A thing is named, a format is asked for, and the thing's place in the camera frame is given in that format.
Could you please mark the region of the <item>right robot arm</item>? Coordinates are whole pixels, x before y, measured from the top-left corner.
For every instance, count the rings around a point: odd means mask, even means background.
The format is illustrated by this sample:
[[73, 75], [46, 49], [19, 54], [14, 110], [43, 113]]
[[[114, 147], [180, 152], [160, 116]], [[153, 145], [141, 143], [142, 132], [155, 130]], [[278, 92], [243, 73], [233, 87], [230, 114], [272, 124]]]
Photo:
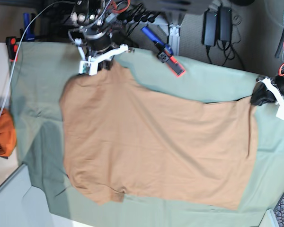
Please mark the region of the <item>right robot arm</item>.
[[123, 24], [118, 15], [127, 11], [129, 0], [78, 0], [70, 19], [74, 28], [68, 31], [70, 41], [81, 56], [79, 74], [96, 75], [103, 68], [110, 70], [114, 57], [131, 52], [126, 44], [118, 44]]

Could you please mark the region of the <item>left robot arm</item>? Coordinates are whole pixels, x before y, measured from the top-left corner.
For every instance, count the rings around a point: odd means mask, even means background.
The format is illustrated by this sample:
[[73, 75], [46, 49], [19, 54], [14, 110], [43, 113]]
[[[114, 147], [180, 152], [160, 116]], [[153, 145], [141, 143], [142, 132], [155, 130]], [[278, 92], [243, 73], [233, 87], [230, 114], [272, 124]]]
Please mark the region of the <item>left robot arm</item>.
[[253, 89], [250, 103], [254, 106], [262, 106], [267, 103], [279, 104], [277, 97], [265, 84], [265, 79], [268, 85], [276, 88], [281, 98], [284, 100], [284, 63], [279, 68], [279, 72], [274, 77], [260, 76], [256, 80], [256, 85]]

